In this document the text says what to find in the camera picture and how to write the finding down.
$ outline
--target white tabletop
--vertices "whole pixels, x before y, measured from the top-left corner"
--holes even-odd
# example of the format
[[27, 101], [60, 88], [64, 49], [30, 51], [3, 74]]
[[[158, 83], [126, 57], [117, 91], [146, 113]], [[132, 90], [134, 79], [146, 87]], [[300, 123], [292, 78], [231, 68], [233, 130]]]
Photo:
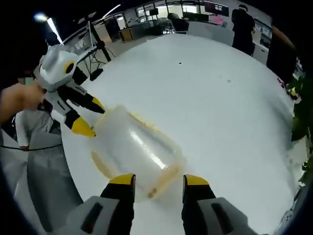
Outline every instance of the white tabletop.
[[[123, 104], [170, 136], [187, 158], [186, 173], [208, 180], [257, 233], [272, 233], [292, 205], [295, 183], [285, 165], [292, 101], [252, 57], [205, 38], [166, 35], [125, 52], [83, 86], [106, 107]], [[100, 117], [75, 109], [90, 124]], [[63, 125], [62, 139], [82, 199], [99, 195], [108, 180], [87, 138]], [[135, 204], [131, 234], [184, 234], [181, 191], [177, 197]]]

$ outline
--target human arm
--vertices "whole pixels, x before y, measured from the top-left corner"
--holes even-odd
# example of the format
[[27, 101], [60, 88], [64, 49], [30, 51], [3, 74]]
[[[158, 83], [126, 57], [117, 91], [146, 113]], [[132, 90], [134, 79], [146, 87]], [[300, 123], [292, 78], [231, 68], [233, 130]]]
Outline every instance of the human arm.
[[291, 40], [282, 31], [280, 31], [277, 27], [273, 26], [272, 33], [275, 34], [277, 37], [279, 37], [290, 48], [295, 49], [295, 46], [291, 42]]
[[26, 134], [25, 125], [24, 125], [24, 111], [21, 111], [15, 116], [15, 129], [18, 139], [19, 146], [22, 150], [29, 149], [29, 139]]
[[44, 90], [36, 81], [5, 88], [0, 95], [0, 124], [24, 109], [36, 110], [43, 99]]

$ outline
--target transparent container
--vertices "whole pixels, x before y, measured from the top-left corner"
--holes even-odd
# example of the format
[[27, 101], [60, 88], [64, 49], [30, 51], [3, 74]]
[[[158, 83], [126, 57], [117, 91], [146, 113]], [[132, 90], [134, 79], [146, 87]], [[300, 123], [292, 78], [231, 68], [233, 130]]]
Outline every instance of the transparent container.
[[186, 159], [168, 136], [130, 114], [124, 106], [106, 110], [93, 127], [91, 157], [105, 177], [136, 175], [135, 201], [156, 198], [182, 179]]

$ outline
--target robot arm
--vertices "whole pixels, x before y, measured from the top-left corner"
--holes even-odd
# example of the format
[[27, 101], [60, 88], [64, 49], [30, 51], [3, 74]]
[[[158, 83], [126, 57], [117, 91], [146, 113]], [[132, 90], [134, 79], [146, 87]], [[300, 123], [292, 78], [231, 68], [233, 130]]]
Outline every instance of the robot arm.
[[78, 55], [66, 51], [62, 45], [57, 45], [42, 57], [34, 73], [42, 88], [47, 90], [45, 99], [53, 106], [51, 116], [58, 122], [63, 122], [76, 134], [94, 137], [94, 131], [67, 103], [69, 99], [77, 106], [97, 113], [105, 112], [97, 98], [74, 82], [72, 75], [77, 60]]
[[[247, 217], [224, 198], [216, 198], [209, 183], [184, 175], [181, 218], [186, 235], [257, 235]], [[74, 209], [59, 235], [129, 235], [134, 219], [135, 175], [111, 179], [100, 196]]]

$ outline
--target monitor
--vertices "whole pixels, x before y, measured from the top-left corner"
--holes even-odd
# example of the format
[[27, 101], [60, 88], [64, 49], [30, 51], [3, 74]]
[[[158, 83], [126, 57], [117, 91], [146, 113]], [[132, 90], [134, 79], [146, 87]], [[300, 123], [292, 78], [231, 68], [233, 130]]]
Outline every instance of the monitor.
[[155, 8], [155, 9], [150, 10], [149, 14], [150, 14], [150, 16], [157, 16], [158, 15], [158, 9]]
[[204, 8], [206, 12], [214, 13], [222, 16], [229, 16], [228, 6], [221, 5], [215, 2], [205, 1]]
[[190, 21], [199, 21], [199, 22], [208, 22], [209, 21], [209, 15], [205, 15], [205, 14], [183, 12], [182, 15], [184, 18], [189, 19]]

